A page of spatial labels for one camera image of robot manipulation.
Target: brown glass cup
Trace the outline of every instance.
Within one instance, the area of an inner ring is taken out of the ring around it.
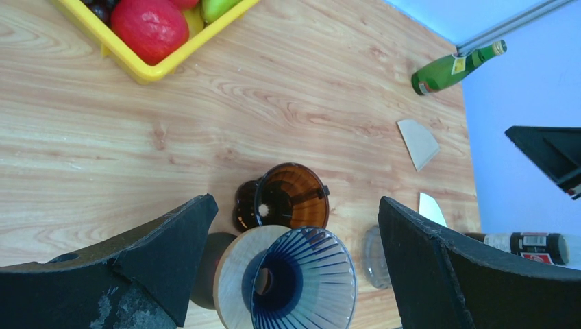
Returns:
[[[329,189],[309,168],[283,163],[236,192],[234,225],[241,232],[263,225],[325,228]]]

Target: green fruit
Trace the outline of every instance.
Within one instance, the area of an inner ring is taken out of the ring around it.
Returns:
[[[202,18],[213,23],[242,0],[202,0]]]

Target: yellow basket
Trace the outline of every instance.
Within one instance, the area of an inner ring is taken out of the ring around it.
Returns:
[[[242,0],[218,20],[203,28],[200,3],[184,12],[190,27],[190,40],[155,66],[145,64],[107,25],[95,16],[81,0],[51,0],[85,35],[101,45],[101,56],[111,56],[115,62],[140,84],[157,81],[174,73],[178,65],[194,51],[218,34],[235,19],[242,17],[260,0]]]

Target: wooden disc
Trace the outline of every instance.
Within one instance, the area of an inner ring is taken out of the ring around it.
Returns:
[[[243,296],[243,284],[251,284],[256,273],[248,270],[249,265],[258,257],[262,258],[262,253],[289,230],[278,225],[248,230],[236,238],[220,258],[214,277],[214,303],[227,329],[253,328],[249,298],[245,300]]]

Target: bottle cap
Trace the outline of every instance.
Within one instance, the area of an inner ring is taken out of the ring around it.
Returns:
[[[494,54],[496,56],[500,56],[503,53],[506,53],[506,50],[507,50],[506,42],[504,42],[504,40],[494,42],[492,44],[492,50],[494,51]]]

